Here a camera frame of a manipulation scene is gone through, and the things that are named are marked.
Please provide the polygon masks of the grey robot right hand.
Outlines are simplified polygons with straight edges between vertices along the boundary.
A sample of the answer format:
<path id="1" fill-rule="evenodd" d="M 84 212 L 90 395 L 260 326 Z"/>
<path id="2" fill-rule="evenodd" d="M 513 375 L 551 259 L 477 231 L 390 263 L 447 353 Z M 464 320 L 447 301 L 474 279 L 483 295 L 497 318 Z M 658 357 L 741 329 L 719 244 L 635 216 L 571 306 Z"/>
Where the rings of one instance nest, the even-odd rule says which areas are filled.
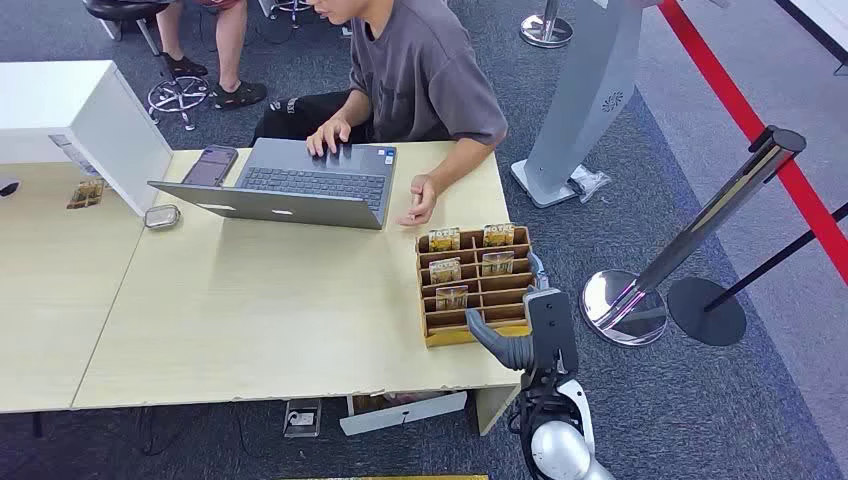
<path id="1" fill-rule="evenodd" d="M 531 331 L 523 336 L 503 336 L 487 326 L 473 309 L 464 311 L 467 327 L 508 369 L 573 378 L 579 360 L 568 295 L 549 285 L 544 265 L 536 254 L 531 253 L 528 259 L 534 284 L 528 287 L 522 301 Z"/>

